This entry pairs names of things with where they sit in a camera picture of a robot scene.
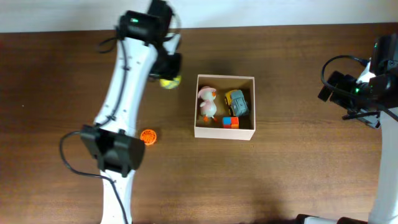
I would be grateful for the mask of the yellow ball blue letters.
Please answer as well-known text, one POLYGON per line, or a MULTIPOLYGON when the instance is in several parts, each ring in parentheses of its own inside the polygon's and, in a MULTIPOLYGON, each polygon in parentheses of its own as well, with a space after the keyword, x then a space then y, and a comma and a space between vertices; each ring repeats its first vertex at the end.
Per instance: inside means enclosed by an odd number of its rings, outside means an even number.
POLYGON ((174 77, 173 80, 160 79, 159 83, 162 88, 171 90, 179 86, 182 77, 180 75, 174 77))

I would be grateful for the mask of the white duck toy pink hat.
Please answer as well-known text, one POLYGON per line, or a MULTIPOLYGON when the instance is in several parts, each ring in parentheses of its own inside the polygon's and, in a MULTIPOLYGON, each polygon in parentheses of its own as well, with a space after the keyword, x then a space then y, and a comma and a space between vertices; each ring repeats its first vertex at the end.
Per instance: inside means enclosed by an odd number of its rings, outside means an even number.
POLYGON ((217 111, 217 107, 215 105, 216 89, 210 86, 204 86, 199 90, 197 98, 202 99, 202 102, 200 103, 200 113, 203 120, 208 122, 211 118, 214 122, 217 122, 217 119, 215 118, 217 111))

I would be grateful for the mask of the grey yellow toy truck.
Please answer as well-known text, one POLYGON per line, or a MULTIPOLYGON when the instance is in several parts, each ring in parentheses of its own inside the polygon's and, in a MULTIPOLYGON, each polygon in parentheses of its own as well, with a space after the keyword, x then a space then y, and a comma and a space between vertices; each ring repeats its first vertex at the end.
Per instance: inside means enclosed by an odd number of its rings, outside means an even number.
POLYGON ((240 117, 249 114, 248 103, 241 90, 231 90, 224 95, 229 115, 240 117))

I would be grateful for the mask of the multicolour puzzle cube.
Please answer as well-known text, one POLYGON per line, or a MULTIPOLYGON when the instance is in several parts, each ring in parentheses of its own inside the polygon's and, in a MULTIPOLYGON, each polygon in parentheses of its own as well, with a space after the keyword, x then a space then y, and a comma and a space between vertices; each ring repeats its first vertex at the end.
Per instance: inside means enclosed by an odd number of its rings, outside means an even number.
POLYGON ((223 128, 226 129, 239 129, 239 118, 238 117, 224 117, 222 119, 223 128))

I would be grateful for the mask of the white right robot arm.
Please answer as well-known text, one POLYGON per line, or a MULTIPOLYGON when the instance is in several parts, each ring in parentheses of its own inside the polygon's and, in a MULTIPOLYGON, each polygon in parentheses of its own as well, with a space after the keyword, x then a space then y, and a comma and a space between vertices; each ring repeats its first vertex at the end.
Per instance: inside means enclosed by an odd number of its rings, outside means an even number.
POLYGON ((376 199, 367 223, 397 224, 397 66, 361 63, 358 78, 333 72, 318 95, 347 110, 343 120, 357 119, 382 130, 382 151, 376 199))

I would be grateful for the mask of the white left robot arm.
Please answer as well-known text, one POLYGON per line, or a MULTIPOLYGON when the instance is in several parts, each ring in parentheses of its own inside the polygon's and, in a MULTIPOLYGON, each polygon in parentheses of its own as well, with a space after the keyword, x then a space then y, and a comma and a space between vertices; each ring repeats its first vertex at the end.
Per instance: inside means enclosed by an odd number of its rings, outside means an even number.
POLYGON ((179 78, 181 35, 169 31, 177 18, 173 12, 128 11, 116 27, 117 59, 105 101, 93 125, 79 132, 103 180, 102 223, 132 223, 132 182, 145 150, 136 136, 137 115, 149 78, 179 78))

